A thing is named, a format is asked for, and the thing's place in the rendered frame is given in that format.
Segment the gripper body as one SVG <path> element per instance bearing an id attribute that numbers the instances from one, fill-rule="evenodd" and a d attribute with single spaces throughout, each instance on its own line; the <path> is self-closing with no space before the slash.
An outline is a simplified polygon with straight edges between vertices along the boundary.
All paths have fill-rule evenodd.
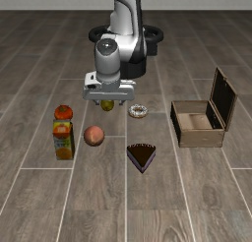
<path id="1" fill-rule="evenodd" d="M 96 72 L 87 73 L 83 87 L 83 98 L 93 101 L 133 100 L 135 98 L 135 85 L 134 81 L 120 79 L 106 83 L 97 78 Z"/>

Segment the green kiwi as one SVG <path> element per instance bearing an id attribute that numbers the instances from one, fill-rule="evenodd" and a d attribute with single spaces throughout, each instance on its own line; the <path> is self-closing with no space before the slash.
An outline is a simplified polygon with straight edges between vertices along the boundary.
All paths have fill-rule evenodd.
<path id="1" fill-rule="evenodd" d="M 110 111 L 113 109 L 114 107 L 114 101 L 113 100 L 103 100 L 101 103 L 100 103 L 100 106 L 101 108 L 104 110 L 104 111 Z"/>

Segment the wooden box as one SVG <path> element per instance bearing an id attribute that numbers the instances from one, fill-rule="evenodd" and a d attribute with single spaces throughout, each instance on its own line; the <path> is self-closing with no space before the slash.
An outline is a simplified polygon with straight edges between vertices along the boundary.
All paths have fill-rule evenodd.
<path id="1" fill-rule="evenodd" d="M 181 148 L 221 148 L 225 129 L 208 100 L 174 100 L 170 118 Z"/>

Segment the dark wooden box lid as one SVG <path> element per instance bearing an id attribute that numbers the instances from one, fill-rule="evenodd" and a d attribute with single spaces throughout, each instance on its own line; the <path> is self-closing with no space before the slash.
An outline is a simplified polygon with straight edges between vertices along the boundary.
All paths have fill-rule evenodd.
<path id="1" fill-rule="evenodd" d="M 228 131 L 237 100 L 237 92 L 221 68 L 216 68 L 210 102 L 223 128 Z"/>

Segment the white sprinkled donut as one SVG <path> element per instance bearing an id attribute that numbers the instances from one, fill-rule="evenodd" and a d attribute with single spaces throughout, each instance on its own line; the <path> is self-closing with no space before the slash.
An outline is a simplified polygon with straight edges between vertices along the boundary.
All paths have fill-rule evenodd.
<path id="1" fill-rule="evenodd" d="M 148 114 L 148 108 L 142 104 L 134 104 L 129 107 L 128 114 L 133 118 L 144 118 Z"/>

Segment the pink peach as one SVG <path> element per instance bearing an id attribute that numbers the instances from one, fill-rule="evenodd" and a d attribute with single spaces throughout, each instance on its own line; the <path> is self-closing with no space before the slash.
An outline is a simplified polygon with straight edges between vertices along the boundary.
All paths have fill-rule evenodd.
<path id="1" fill-rule="evenodd" d="M 84 140 L 91 147 L 98 147 L 104 140 L 104 132 L 98 126 L 90 126 L 84 132 Z"/>

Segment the red tomato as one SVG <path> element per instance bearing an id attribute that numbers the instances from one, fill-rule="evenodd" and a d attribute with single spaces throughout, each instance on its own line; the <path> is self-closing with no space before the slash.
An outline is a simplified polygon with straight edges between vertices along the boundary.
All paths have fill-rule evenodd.
<path id="1" fill-rule="evenodd" d="M 73 118 L 73 110 L 69 105 L 59 105 L 54 111 L 57 120 L 70 120 Z"/>

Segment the orange juice carton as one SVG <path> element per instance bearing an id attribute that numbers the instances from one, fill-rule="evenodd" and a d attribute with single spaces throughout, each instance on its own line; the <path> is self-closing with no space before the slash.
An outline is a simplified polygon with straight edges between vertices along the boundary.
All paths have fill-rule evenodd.
<path id="1" fill-rule="evenodd" d="M 52 129 L 56 158 L 71 160 L 75 155 L 73 124 L 70 120 L 54 120 Z"/>

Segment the chocolate cake wedge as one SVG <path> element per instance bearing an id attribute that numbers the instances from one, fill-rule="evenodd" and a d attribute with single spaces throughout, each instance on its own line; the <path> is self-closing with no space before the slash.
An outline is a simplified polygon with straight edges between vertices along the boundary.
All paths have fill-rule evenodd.
<path id="1" fill-rule="evenodd" d="M 127 147 L 127 156 L 144 173 L 156 156 L 156 147 L 150 144 L 134 144 Z"/>

